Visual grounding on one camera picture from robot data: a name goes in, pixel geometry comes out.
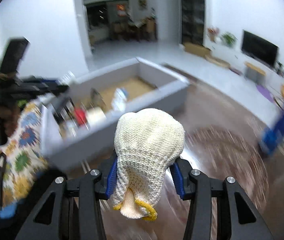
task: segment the blue gripper pad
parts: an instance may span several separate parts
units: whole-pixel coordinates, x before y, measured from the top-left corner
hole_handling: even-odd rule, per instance
[[[118,157],[115,157],[109,175],[107,176],[107,185],[106,185],[105,194],[108,198],[111,197],[115,189],[117,163],[118,163]]]
[[[170,172],[172,175],[175,191],[177,192],[177,194],[180,196],[181,199],[184,199],[185,191],[183,186],[183,177],[176,162],[170,166]]]

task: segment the wooden cabinet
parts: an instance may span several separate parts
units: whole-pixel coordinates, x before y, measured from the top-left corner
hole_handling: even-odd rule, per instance
[[[205,0],[181,0],[182,43],[203,44]]]

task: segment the potted plant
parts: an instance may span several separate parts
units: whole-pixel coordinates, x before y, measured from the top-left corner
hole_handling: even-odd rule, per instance
[[[229,32],[224,33],[221,36],[221,38],[222,38],[223,43],[230,48],[234,46],[237,40],[237,38],[232,33],[229,33]]]
[[[210,41],[215,42],[215,37],[219,34],[219,28],[208,28],[208,36]]]

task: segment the green plant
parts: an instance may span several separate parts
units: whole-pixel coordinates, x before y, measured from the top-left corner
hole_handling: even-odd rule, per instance
[[[229,32],[226,32],[224,33],[222,36],[221,36],[222,40],[224,41],[224,43],[231,47],[232,45],[235,44],[237,38],[232,34],[232,33],[229,33]]]

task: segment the brown round rug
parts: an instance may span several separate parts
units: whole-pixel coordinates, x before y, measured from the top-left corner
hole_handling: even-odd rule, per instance
[[[220,127],[200,128],[187,133],[186,147],[192,153],[188,158],[198,164],[199,170],[215,179],[224,180],[227,176],[233,176],[258,211],[263,212],[268,195],[267,173],[254,147]],[[212,199],[212,239],[216,239],[216,208],[216,199]]]

